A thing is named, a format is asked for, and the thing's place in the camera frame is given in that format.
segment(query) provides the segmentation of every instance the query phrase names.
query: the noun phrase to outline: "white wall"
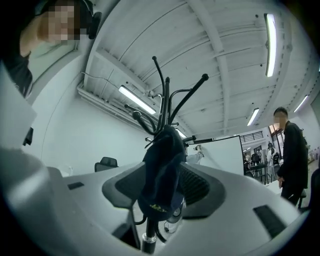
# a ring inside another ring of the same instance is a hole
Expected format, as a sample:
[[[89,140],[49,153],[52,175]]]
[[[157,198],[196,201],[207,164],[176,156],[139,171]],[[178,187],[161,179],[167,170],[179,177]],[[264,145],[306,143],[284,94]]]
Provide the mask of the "white wall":
[[[305,105],[290,121],[303,129],[303,136],[311,150],[320,147],[320,126],[311,105]]]
[[[119,166],[141,162],[147,136],[77,97],[43,157],[54,167],[71,166],[73,175],[91,173],[102,157],[117,159]]]
[[[22,149],[41,159],[45,164],[48,164],[43,158],[46,143],[50,144],[53,139],[55,127],[68,108],[68,104],[74,99],[76,86],[83,78],[80,74],[83,56],[80,54],[74,56],[63,68],[52,75],[47,84],[41,85],[42,90],[32,104],[37,114],[31,126],[34,129],[33,140],[30,146],[23,146]],[[56,71],[49,68],[47,72]]]

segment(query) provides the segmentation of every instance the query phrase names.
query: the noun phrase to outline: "white ceiling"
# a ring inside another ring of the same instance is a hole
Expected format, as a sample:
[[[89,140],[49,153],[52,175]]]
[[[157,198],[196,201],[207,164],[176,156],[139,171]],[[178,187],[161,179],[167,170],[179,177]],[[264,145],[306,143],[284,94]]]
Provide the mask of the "white ceiling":
[[[264,13],[275,15],[277,30],[269,78]],[[103,23],[86,67],[110,82],[86,76],[82,89],[118,109],[126,103],[136,107],[118,92],[125,85],[158,110],[159,97],[146,96],[162,92],[152,56],[170,77],[171,93],[209,75],[176,118],[182,132],[198,139],[265,127],[277,107],[292,112],[320,87],[315,49],[295,18],[270,0],[120,0]],[[184,95],[173,98],[173,108]],[[260,112],[248,128],[254,108]]]

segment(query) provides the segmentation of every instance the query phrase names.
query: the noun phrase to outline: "table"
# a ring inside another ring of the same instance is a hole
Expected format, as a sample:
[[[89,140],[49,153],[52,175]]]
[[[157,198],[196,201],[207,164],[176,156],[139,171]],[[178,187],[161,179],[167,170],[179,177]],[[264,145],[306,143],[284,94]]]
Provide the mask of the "table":
[[[282,188],[279,188],[279,182],[277,180],[270,182],[269,184],[264,185],[266,188],[271,190],[276,195],[281,195]]]

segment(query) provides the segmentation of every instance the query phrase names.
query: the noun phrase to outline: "black cloth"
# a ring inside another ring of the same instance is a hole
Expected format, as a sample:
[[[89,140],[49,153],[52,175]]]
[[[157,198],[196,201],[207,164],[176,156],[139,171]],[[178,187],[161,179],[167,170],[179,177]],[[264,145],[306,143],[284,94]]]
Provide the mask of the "black cloth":
[[[284,129],[283,164],[278,170],[286,186],[307,188],[308,186],[308,155],[305,139],[299,127],[288,121]]]
[[[179,183],[179,165],[185,160],[180,135],[174,127],[165,125],[143,158],[145,185],[138,204],[145,216],[164,221],[181,205],[184,196]]]
[[[8,18],[2,15],[1,24],[3,29],[3,45],[1,47],[1,58],[18,90],[26,97],[31,91],[32,74],[28,68],[29,56],[20,55],[21,32],[35,17],[35,7],[40,0],[20,1],[14,6],[14,15]]]
[[[302,185],[291,185],[284,181],[282,183],[281,196],[296,206],[303,190],[304,187]]]

